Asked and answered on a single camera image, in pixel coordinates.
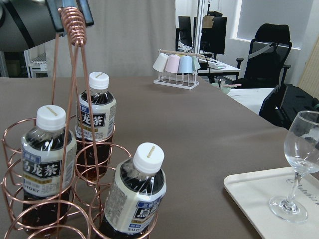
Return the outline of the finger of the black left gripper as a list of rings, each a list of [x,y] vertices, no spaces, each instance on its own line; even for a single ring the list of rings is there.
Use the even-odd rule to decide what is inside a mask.
[[[55,0],[46,0],[46,5],[56,32],[64,32],[64,27],[61,21],[59,7]]]
[[[92,13],[91,13],[88,1],[87,0],[78,0],[77,3],[78,3],[80,11],[82,12],[82,14],[84,16],[85,24],[86,25],[93,25],[94,20],[92,17]]]

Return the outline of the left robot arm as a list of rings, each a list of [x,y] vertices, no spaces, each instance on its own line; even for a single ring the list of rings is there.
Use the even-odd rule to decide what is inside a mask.
[[[53,40],[67,31],[64,19],[78,9],[85,26],[94,20],[86,0],[2,0],[0,2],[0,50],[20,52]]]

